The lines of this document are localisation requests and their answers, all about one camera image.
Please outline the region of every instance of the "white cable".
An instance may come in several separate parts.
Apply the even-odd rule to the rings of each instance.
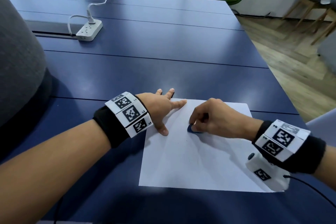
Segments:
[[[104,4],[106,4],[106,1],[107,0],[105,0],[103,3],[91,3],[87,6],[86,12],[87,12],[87,17],[89,19],[90,24],[95,24],[95,21],[94,21],[93,17],[91,16],[91,13],[90,13],[90,6],[91,5],[104,5]]]
[[[71,32],[71,28],[70,28],[70,19],[73,18],[73,17],[81,17],[81,18],[86,18],[88,19],[87,16],[84,16],[84,15],[71,15],[69,17],[69,20],[68,20],[68,30],[69,30],[69,34],[72,35],[72,32]]]
[[[69,34],[72,35],[72,32],[71,32],[71,28],[70,28],[70,19],[73,18],[73,17],[81,17],[81,18],[86,18],[88,19],[89,23],[90,24],[95,24],[95,20],[93,19],[93,17],[91,16],[91,13],[90,13],[90,6],[91,5],[103,5],[103,4],[106,4],[106,1],[105,0],[103,3],[91,3],[87,6],[87,16],[84,16],[84,15],[72,15],[69,17],[69,20],[68,20],[68,30],[69,30]]]

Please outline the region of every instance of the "power strip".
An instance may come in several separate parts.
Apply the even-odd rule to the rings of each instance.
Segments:
[[[102,29],[103,23],[100,20],[94,19],[95,24],[86,22],[84,26],[77,32],[77,39],[80,41],[92,41],[98,32]]]

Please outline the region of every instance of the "table surface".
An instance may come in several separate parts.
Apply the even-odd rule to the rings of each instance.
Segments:
[[[103,0],[11,0],[24,19],[66,23]],[[214,0],[114,0],[93,10],[91,43],[39,37],[54,76],[35,130],[7,159],[92,118],[120,92],[176,89],[175,97],[247,103],[252,116],[305,127],[229,6]],[[330,223],[336,212],[291,181],[282,193],[138,186],[145,132],[110,150],[65,194],[61,220],[117,223]],[[336,193],[298,175],[336,201]],[[53,207],[44,219],[53,219]]]

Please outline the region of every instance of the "white paper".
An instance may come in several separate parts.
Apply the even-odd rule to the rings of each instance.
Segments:
[[[190,115],[203,102],[188,99],[183,108],[171,111],[164,119],[167,137],[154,126],[147,130],[139,186],[273,192],[245,166],[257,152],[250,141],[187,132]],[[251,116],[247,104],[227,104]]]

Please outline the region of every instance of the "hand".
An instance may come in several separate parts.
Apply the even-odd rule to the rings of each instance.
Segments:
[[[243,115],[214,98],[197,106],[189,120],[189,124],[194,124],[192,131],[250,141],[255,138],[262,123],[262,120]]]
[[[158,89],[155,94],[142,93],[137,95],[147,108],[155,128],[163,136],[168,136],[169,133],[168,129],[162,122],[163,118],[171,110],[181,108],[187,103],[186,99],[176,102],[170,101],[174,91],[174,89],[170,89],[165,95],[162,95],[162,90]]]

